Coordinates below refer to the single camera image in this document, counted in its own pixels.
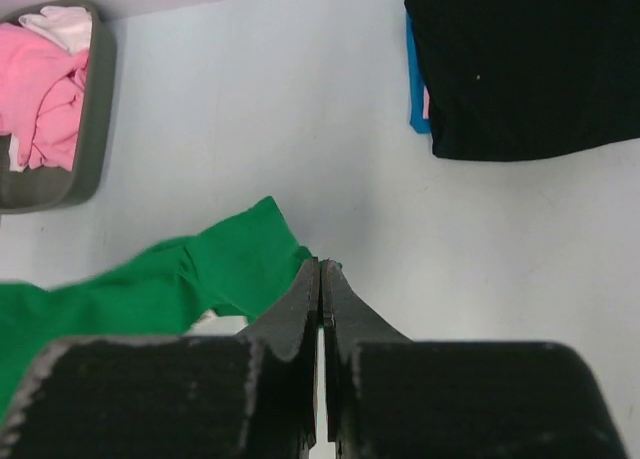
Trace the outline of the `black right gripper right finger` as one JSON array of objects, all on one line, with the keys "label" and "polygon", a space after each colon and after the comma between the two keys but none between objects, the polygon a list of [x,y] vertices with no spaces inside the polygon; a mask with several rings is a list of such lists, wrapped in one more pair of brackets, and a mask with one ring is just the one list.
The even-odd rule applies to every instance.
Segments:
[{"label": "black right gripper right finger", "polygon": [[328,438],[340,458],[624,458],[588,364],[545,341],[414,341],[321,266]]}]

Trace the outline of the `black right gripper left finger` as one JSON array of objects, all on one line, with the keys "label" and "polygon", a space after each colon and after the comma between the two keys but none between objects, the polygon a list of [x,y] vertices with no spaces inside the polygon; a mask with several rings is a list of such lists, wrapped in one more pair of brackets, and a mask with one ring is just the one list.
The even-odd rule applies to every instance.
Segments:
[{"label": "black right gripper left finger", "polygon": [[5,458],[305,458],[316,442],[320,267],[234,335],[73,336],[32,361]]}]

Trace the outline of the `green t-shirt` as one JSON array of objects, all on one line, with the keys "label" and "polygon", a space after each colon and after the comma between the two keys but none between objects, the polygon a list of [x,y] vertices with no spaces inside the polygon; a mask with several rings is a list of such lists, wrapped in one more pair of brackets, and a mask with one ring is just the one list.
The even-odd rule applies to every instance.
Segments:
[{"label": "green t-shirt", "polygon": [[273,197],[120,266],[54,289],[1,286],[1,407],[35,355],[72,335],[183,334],[207,311],[255,321],[312,256]]}]

